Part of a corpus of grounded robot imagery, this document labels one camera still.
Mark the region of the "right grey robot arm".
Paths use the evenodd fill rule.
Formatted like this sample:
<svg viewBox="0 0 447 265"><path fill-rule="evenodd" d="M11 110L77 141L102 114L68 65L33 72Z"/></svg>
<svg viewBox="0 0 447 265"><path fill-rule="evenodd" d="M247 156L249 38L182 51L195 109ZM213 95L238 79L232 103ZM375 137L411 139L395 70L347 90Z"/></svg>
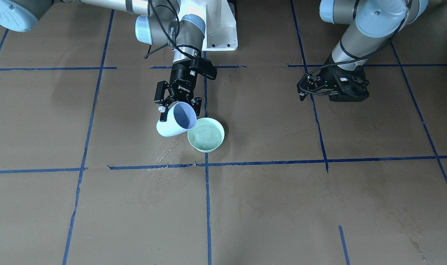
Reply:
<svg viewBox="0 0 447 265"><path fill-rule="evenodd" d="M0 0L0 25L16 32L32 30L56 0ZM179 0L81 0L82 4L106 7L137 14L136 38L157 51L170 47L175 50L169 82L158 82L154 102L161 113L159 122L166 122L169 107L177 101L189 104L198 116L202 99L194 97L197 75L214 80L217 70L202 57L206 24L194 14L178 17Z"/></svg>

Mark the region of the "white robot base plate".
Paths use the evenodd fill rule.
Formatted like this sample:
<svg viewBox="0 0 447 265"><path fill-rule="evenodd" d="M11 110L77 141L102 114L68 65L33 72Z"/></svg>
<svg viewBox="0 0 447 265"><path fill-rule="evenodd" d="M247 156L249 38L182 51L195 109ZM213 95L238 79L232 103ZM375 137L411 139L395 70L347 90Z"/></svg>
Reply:
<svg viewBox="0 0 447 265"><path fill-rule="evenodd" d="M179 18L194 14L205 21L203 51L234 51L238 48L236 19L226 0L181 0Z"/></svg>

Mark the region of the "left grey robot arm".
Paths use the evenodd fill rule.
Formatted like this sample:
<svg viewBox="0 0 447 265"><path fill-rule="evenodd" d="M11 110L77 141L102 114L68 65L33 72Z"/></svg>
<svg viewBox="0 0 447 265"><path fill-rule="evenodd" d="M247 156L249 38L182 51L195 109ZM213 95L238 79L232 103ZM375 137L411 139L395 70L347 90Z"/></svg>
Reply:
<svg viewBox="0 0 447 265"><path fill-rule="evenodd" d="M325 22L348 25L323 66L297 83L299 99L327 96L334 102L360 102L369 97L363 65L406 25L425 12L427 0L323 0Z"/></svg>

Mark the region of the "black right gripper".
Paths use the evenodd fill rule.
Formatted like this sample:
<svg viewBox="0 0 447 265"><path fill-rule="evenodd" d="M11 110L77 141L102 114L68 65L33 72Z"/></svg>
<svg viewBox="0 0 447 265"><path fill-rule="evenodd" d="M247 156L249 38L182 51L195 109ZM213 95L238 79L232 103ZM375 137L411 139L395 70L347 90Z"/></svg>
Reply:
<svg viewBox="0 0 447 265"><path fill-rule="evenodd" d="M167 121L169 106L176 101L189 103L195 116L200 116L203 99L202 97L194 97L197 75L191 73L193 71L190 68L191 62L180 61L174 63L171 68L170 84L166 81L157 83L154 102L158 104L159 122ZM170 89L170 95L165 98L168 89Z"/></svg>

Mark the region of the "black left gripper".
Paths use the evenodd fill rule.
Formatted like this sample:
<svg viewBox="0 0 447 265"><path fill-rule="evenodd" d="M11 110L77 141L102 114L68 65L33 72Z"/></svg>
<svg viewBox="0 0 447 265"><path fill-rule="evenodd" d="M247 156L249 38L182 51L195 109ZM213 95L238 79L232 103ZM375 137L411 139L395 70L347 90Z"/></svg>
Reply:
<svg viewBox="0 0 447 265"><path fill-rule="evenodd" d="M305 74L296 88L300 101L311 95L328 95L334 102L360 102L369 97L368 84L363 66L355 66L352 71L332 66L322 69L318 75Z"/></svg>

